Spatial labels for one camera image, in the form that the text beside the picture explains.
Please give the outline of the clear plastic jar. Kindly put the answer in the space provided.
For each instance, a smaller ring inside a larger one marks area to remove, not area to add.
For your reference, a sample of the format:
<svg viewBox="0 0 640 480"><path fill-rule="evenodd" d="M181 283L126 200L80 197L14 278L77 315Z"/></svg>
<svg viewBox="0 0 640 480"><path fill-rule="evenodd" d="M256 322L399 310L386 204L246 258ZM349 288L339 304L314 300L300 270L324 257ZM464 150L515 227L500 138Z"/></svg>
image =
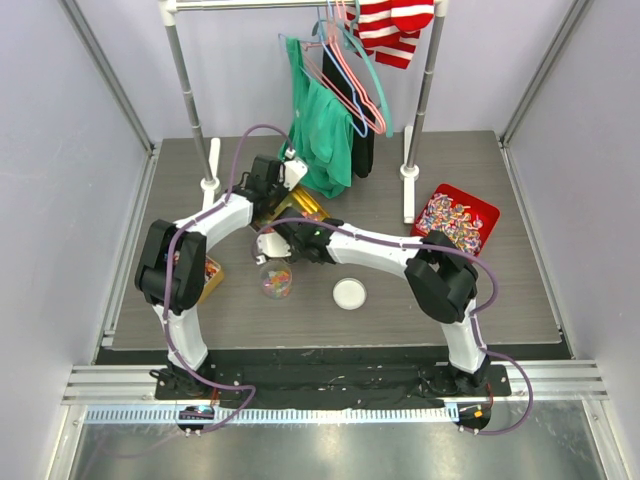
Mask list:
<svg viewBox="0 0 640 480"><path fill-rule="evenodd" d="M272 260L260 268L261 290L270 299L280 300L287 297L291 292L292 282L292 271L283 261Z"/></svg>

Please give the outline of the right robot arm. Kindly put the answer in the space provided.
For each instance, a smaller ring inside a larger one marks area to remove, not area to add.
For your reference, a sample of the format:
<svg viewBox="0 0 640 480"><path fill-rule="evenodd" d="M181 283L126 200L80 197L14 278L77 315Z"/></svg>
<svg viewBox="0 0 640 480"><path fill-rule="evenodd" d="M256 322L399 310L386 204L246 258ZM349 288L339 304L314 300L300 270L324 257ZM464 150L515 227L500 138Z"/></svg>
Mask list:
<svg viewBox="0 0 640 480"><path fill-rule="evenodd" d="M421 311L441 325L453 391L472 395L486 385L490 359L473 320L478 295L474 256L457 249L445 234L398 237L340 220L304 217L280 218L272 228L294 260L358 265L406 280Z"/></svg>

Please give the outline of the white jar lid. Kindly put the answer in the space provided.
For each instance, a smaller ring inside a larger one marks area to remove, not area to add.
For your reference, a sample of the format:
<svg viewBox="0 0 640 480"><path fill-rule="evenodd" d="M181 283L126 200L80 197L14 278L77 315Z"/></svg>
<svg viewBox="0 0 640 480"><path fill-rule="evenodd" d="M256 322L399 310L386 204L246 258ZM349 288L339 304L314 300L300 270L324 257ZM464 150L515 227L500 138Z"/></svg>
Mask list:
<svg viewBox="0 0 640 480"><path fill-rule="evenodd" d="M367 291L361 281L355 278L343 278L334 285L332 296L338 307L351 311L364 305Z"/></svg>

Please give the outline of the gold tin star candies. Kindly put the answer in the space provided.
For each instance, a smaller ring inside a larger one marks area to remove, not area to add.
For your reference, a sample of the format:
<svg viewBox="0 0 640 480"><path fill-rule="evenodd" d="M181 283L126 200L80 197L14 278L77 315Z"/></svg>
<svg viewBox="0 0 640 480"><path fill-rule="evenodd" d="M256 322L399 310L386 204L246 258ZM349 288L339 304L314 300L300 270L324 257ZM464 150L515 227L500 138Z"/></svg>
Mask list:
<svg viewBox="0 0 640 480"><path fill-rule="evenodd" d="M330 214L307 190L301 186L296 186L277 205L254 220L251 223L251 228L254 231L260 230L264 225L278 219L287 208L292 208L302 216L317 221L330 217Z"/></svg>

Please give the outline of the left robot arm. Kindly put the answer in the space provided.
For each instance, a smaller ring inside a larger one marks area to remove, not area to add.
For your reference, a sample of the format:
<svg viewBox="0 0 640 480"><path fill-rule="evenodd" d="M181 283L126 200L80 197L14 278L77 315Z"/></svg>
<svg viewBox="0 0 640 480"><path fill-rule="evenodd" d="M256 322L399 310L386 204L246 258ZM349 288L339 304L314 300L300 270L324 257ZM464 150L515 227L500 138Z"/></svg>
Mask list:
<svg viewBox="0 0 640 480"><path fill-rule="evenodd" d="M214 370L204 343L197 304L205 288L207 253L239 229L264 220L308 173L299 158L254 159L240 183L212 206L177 222L149 227L134 285L158 316L167 342L167 366L153 374L193 399L214 387Z"/></svg>

